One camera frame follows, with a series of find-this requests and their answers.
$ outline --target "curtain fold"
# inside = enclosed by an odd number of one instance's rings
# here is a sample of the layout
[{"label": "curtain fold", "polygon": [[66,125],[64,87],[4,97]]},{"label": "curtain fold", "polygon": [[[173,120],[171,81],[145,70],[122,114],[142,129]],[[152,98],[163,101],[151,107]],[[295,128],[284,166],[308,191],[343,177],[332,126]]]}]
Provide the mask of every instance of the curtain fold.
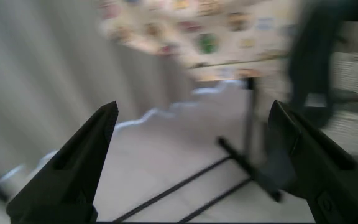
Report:
[{"label": "curtain fold", "polygon": [[0,0],[0,176],[33,169],[110,101],[127,121],[189,97],[193,80],[171,58],[104,39],[93,4]]}]

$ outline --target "gray curtain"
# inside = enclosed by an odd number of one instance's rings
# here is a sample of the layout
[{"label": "gray curtain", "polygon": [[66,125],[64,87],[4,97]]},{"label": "gray curtain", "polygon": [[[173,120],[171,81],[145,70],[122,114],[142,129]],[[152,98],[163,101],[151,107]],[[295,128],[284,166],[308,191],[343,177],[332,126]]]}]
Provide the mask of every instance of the gray curtain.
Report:
[{"label": "gray curtain", "polygon": [[104,39],[94,3],[0,0],[0,176],[33,169],[110,101],[127,121],[189,97],[171,58]]}]

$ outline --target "black metal bar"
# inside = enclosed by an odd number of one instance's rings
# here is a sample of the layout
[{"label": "black metal bar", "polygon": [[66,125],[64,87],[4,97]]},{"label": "black metal bar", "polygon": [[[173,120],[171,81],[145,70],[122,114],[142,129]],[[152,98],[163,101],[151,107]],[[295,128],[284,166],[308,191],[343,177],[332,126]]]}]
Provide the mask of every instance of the black metal bar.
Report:
[{"label": "black metal bar", "polygon": [[124,220],[126,220],[127,218],[135,215],[136,213],[142,211],[143,209],[147,208],[148,206],[158,202],[159,200],[163,199],[165,196],[169,195],[170,193],[175,192],[176,190],[180,189],[181,187],[183,187],[184,185],[188,184],[189,182],[197,179],[198,177],[200,177],[201,175],[207,173],[208,171],[211,171],[212,169],[216,168],[217,166],[221,165],[222,163],[228,161],[229,159],[231,159],[231,156],[227,156],[223,159],[220,159],[219,161],[209,165],[208,167],[205,167],[204,169],[202,169],[201,171],[197,172],[196,174],[186,178],[185,180],[177,183],[176,185],[174,185],[173,187],[169,188],[168,190],[158,194],[157,196],[153,197],[152,199],[144,202],[143,204],[139,205],[138,207],[132,209],[131,211],[123,214],[122,216],[120,216],[119,218],[115,219],[113,222],[122,222]]},{"label": "black metal bar", "polygon": [[216,205],[218,202],[220,202],[221,200],[223,200],[224,198],[226,198],[230,194],[233,194],[234,192],[239,190],[241,187],[247,185],[251,181],[252,181],[251,178],[248,178],[246,180],[241,181],[240,183],[238,183],[237,185],[235,185],[234,187],[232,187],[228,191],[226,191],[223,194],[217,196],[216,198],[212,199],[211,201],[209,201],[205,205],[201,206],[200,208],[198,208],[194,212],[190,213],[185,218],[182,218],[178,223],[185,223],[185,222],[188,222],[188,221],[194,219],[195,217],[197,217],[198,215],[203,213],[205,210],[207,210],[207,209],[211,208],[212,206]]}]

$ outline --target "curtain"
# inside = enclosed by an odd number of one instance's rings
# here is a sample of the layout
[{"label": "curtain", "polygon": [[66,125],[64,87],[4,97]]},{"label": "curtain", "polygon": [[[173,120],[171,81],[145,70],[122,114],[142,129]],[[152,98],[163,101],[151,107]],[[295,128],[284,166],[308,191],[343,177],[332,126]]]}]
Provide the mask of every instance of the curtain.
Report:
[{"label": "curtain", "polygon": [[0,0],[0,176],[32,170],[106,103],[121,122],[189,97],[193,80],[171,58],[104,39],[94,4]]}]

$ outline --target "green printed figure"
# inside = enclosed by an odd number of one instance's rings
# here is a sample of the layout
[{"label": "green printed figure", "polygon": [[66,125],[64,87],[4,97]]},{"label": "green printed figure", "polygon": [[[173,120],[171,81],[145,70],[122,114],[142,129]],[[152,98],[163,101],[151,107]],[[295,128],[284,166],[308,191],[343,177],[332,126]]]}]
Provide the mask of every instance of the green printed figure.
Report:
[{"label": "green printed figure", "polygon": [[218,39],[214,34],[201,34],[198,46],[202,53],[211,54],[218,49]]}]

